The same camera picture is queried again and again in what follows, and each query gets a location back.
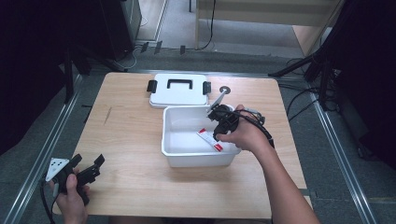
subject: black cloth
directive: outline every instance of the black cloth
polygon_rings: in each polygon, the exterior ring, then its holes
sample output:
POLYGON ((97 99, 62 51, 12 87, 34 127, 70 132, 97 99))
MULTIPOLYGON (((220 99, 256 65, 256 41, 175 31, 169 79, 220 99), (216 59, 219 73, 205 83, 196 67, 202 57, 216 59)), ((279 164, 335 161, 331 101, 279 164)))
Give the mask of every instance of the black cloth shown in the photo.
POLYGON ((15 146, 64 86, 64 44, 49 1, 0 5, 0 154, 15 146))
POLYGON ((396 169, 396 2, 360 0, 354 9, 333 45, 336 83, 368 129, 360 143, 396 169))

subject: wooden table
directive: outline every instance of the wooden table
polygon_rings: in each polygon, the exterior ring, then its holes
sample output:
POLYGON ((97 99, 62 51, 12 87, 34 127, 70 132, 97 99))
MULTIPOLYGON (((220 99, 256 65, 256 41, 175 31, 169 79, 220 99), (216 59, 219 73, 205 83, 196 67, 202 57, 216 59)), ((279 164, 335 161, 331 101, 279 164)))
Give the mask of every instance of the wooden table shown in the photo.
MULTIPOLYGON (((149 74, 106 75, 75 152, 83 158, 80 169, 92 165, 101 153, 106 158, 101 175, 91 184, 89 214, 270 218, 262 168, 250 152, 242 151, 229 166, 169 166, 161 152, 163 109, 150 107, 146 92, 153 78, 149 74)), ((306 189, 276 81, 207 78, 212 83, 209 101, 225 85, 231 93, 224 97, 224 104, 242 103, 262 112, 280 159, 298 188, 306 189)))

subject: skin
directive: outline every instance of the skin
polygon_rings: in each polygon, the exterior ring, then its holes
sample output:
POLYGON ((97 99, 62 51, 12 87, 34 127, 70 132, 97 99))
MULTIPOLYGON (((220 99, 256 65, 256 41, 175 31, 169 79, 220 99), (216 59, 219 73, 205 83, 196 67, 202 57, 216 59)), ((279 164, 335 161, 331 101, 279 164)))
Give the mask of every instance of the skin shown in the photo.
MULTIPOLYGON (((242 105, 236 108, 236 110, 241 109, 244 109, 242 105)), ((241 114, 250 116, 246 112, 241 112, 241 114)), ((317 216, 290 178, 276 151, 257 127, 240 118, 235 132, 218 134, 217 138, 222 142, 235 143, 237 147, 251 151, 257 158, 264 173, 274 223, 319 223, 317 216)))
MULTIPOLYGON (((76 175, 69 175, 66 180, 67 194, 60 193, 56 199, 56 203, 64 216, 64 224, 84 224, 87 222, 87 209, 77 193, 76 186, 76 175)), ((90 195, 90 187, 84 186, 83 190, 88 196, 90 195)))

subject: black handle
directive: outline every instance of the black handle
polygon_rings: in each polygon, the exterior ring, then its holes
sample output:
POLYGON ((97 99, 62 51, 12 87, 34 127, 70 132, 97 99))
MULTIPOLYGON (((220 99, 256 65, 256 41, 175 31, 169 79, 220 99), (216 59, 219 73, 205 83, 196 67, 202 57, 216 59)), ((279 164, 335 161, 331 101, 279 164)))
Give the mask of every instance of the black handle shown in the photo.
POLYGON ((192 90, 192 81, 187 80, 187 79, 169 79, 168 80, 168 85, 166 86, 168 89, 171 88, 171 83, 188 83, 189 84, 189 89, 192 90))
POLYGON ((151 91, 152 93, 155 93, 155 91, 157 91, 157 84, 158 84, 157 80, 150 80, 148 82, 147 91, 151 91))

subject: white storage box with lid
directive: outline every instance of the white storage box with lid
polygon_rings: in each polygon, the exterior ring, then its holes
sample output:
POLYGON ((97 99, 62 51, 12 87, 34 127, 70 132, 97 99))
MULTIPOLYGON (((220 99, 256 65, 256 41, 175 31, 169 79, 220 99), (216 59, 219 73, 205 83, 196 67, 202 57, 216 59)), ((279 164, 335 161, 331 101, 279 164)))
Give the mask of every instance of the white storage box with lid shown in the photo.
POLYGON ((210 82, 202 75, 158 74, 148 84, 150 105, 163 111, 162 152, 172 167, 229 165, 241 152, 232 143, 215 150, 197 133, 210 135, 219 124, 207 117, 210 82))
POLYGON ((157 74, 148 91, 152 107, 165 108, 169 105, 207 105, 207 82, 202 75, 157 74))

